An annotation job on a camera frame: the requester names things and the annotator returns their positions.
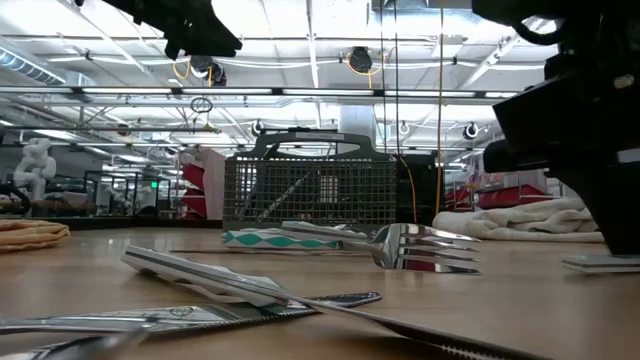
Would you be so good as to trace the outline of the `utensil with green diamond handle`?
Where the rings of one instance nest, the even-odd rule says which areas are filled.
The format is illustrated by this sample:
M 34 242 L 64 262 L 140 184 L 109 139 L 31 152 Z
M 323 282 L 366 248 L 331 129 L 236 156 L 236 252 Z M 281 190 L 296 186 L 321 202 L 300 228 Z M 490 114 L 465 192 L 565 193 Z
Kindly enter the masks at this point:
M 295 181 L 280 197 L 272 202 L 266 210 L 264 210 L 258 217 L 257 222 L 263 222 L 274 210 L 276 210 L 282 202 L 284 202 L 294 191 L 311 175 L 311 171 L 308 171 L 302 178 Z

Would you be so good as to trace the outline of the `black cabinet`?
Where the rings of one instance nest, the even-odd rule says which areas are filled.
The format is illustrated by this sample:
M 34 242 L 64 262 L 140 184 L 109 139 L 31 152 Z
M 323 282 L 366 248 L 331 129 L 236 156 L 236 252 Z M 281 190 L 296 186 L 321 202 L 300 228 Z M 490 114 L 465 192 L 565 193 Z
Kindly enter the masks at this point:
M 396 221 L 430 226 L 436 216 L 437 157 L 404 154 L 397 161 Z

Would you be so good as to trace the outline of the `folded orange cloth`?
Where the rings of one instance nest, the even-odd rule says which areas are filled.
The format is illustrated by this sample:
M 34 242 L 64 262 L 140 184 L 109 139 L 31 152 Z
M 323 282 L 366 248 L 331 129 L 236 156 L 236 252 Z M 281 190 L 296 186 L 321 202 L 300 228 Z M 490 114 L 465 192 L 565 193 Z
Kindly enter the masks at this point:
M 28 219 L 0 220 L 0 253 L 50 248 L 70 237 L 67 225 Z

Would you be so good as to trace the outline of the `table knife teal handle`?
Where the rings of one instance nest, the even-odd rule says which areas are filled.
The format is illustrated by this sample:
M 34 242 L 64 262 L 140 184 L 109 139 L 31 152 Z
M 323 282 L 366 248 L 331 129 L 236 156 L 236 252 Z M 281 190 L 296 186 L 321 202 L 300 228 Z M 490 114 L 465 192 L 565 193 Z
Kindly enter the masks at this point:
M 299 302 L 256 307 L 249 302 L 180 305 L 28 319 L 0 319 L 0 335 L 29 332 L 108 334 L 145 328 L 164 335 L 284 321 L 314 315 Z

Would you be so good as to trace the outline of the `overhead light bar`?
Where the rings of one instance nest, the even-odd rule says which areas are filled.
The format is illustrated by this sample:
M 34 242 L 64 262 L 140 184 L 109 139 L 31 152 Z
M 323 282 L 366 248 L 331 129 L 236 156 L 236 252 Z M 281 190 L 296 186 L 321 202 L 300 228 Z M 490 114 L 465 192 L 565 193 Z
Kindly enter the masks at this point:
M 327 88 L 246 88 L 246 87 L 36 87 L 0 86 L 0 93 L 60 95 L 242 95 L 242 96 L 322 96 L 322 97 L 438 97 L 506 99 L 517 92 L 463 90 L 382 90 Z

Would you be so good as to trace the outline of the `white column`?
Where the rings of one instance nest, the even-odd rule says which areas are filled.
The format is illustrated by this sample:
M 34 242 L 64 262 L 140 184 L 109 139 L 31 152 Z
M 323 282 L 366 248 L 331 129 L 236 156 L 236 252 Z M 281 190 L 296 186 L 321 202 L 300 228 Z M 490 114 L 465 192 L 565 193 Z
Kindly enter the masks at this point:
M 376 117 L 372 106 L 348 105 L 340 108 L 339 133 L 367 136 L 371 146 L 375 147 L 376 131 Z

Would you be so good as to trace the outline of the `crumpled beige towel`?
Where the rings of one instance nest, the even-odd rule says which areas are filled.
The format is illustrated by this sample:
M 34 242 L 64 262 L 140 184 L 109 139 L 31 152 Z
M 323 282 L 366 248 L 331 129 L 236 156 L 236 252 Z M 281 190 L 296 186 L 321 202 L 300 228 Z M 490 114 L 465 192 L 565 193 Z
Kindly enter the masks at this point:
M 433 227 L 481 240 L 603 243 L 604 237 L 579 198 L 559 198 L 511 208 L 441 212 Z

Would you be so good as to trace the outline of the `red storage bins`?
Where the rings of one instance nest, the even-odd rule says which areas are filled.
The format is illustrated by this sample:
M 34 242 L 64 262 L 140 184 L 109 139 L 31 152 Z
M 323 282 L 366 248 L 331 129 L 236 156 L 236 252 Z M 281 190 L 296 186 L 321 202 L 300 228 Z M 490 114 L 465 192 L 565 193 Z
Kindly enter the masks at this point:
M 552 196 L 531 185 L 483 189 L 462 185 L 446 193 L 444 209 L 453 212 L 469 212 L 474 209 L 510 208 L 550 199 Z
M 187 215 L 192 218 L 206 219 L 206 199 L 204 192 L 204 169 L 194 164 L 183 167 L 182 177 L 191 184 L 181 198 L 181 202 L 188 208 Z

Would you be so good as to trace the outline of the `table knife white handle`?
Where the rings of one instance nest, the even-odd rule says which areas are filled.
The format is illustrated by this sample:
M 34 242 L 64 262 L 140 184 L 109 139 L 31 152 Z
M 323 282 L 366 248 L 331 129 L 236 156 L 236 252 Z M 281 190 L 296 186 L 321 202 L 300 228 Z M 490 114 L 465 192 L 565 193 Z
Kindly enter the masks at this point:
M 471 360 L 551 360 L 480 340 L 462 337 L 418 325 L 386 318 L 351 308 L 323 303 L 294 295 L 268 277 L 240 274 L 225 267 L 206 265 L 153 249 L 130 245 L 122 261 L 133 268 L 151 271 L 173 283 L 193 285 L 210 292 L 220 290 L 244 298 L 256 306 L 295 301 L 319 312 L 351 316 L 361 322 L 389 330 L 405 338 L 432 345 L 437 349 Z

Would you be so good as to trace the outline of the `silver ventilation duct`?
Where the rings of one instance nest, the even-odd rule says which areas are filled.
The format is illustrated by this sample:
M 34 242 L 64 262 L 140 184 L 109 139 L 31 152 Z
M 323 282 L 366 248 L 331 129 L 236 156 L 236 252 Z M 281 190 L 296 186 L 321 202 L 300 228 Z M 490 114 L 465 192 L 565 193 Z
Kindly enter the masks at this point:
M 0 47 L 0 67 L 22 74 L 47 86 L 61 86 L 65 80 L 17 53 Z

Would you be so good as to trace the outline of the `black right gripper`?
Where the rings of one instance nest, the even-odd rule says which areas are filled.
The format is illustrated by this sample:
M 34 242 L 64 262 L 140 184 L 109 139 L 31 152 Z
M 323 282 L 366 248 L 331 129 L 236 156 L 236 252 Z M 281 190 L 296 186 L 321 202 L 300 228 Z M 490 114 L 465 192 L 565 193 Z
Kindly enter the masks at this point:
M 573 157 L 640 147 L 640 48 L 545 62 L 544 80 L 493 106 L 502 140 L 488 172 L 572 167 Z M 590 211 L 612 255 L 640 255 L 640 171 L 550 171 Z

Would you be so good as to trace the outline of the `pink board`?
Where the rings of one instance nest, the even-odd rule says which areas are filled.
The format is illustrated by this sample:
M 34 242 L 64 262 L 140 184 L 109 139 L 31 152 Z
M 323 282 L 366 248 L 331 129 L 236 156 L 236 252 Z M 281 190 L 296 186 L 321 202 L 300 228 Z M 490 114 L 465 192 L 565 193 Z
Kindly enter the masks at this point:
M 179 156 L 183 167 L 194 164 L 204 169 L 206 220 L 222 220 L 224 212 L 225 156 L 217 151 L 201 147 L 187 147 Z

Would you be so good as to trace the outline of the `fork with green diamond handle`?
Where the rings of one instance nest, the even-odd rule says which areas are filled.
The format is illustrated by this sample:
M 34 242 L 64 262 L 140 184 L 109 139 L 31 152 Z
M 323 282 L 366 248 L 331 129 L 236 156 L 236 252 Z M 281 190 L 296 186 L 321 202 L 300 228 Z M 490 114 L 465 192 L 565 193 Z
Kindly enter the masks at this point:
M 298 240 L 278 228 L 227 230 L 223 244 L 233 248 L 345 251 L 366 253 L 386 270 L 408 270 L 449 274 L 478 275 L 476 259 L 470 254 L 474 237 L 412 223 L 392 223 L 368 233 L 368 241 Z

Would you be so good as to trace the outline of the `grey mesh cutlery basket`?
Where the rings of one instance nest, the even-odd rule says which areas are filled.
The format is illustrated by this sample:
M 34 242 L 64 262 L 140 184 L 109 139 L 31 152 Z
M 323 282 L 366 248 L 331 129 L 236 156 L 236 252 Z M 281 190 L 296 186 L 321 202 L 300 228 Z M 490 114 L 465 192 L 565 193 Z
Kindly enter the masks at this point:
M 257 217 L 308 171 L 311 175 L 263 222 Z M 283 221 L 376 230 L 396 220 L 397 161 L 363 135 L 294 131 L 265 134 L 226 159 L 224 230 Z

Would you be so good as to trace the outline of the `utensil with white striped handle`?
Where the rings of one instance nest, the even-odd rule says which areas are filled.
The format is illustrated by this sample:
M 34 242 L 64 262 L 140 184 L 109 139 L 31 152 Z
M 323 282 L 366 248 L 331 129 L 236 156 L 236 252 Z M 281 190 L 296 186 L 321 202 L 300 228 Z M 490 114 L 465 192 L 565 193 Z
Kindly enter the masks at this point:
M 564 268 L 585 274 L 640 273 L 640 256 L 581 255 L 562 260 Z

